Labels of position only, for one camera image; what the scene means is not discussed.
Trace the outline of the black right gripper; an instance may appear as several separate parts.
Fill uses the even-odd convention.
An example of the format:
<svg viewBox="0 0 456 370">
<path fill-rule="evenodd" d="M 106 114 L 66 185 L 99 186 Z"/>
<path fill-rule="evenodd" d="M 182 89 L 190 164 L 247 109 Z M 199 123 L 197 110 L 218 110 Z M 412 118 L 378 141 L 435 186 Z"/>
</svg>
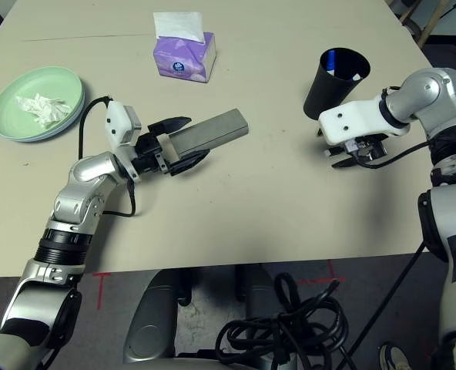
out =
<svg viewBox="0 0 456 370">
<path fill-rule="evenodd" d="M 387 135 L 385 134 L 359 136 L 337 146 L 327 148 L 326 156 L 332 157 L 343 153 L 348 155 L 348 158 L 333 163 L 331 167 L 334 169 L 360 166 L 361 162 L 368 163 L 387 155 L 387 151 L 382 143 L 386 139 Z"/>
</svg>

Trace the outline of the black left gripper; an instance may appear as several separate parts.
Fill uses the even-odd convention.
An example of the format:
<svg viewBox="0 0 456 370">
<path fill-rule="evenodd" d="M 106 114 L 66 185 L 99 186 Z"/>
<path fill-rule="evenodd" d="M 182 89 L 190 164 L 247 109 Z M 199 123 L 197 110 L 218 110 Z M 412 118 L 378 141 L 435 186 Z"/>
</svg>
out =
<svg viewBox="0 0 456 370">
<path fill-rule="evenodd" d="M 177 116 L 148 125 L 149 133 L 140 135 L 134 146 L 136 158 L 132 160 L 132 165 L 136 172 L 143 174 L 160 171 L 173 177 L 201 162 L 210 153 L 209 150 L 196 150 L 170 163 L 163 156 L 163 147 L 155 136 L 174 133 L 191 121 L 189 117 Z"/>
</svg>

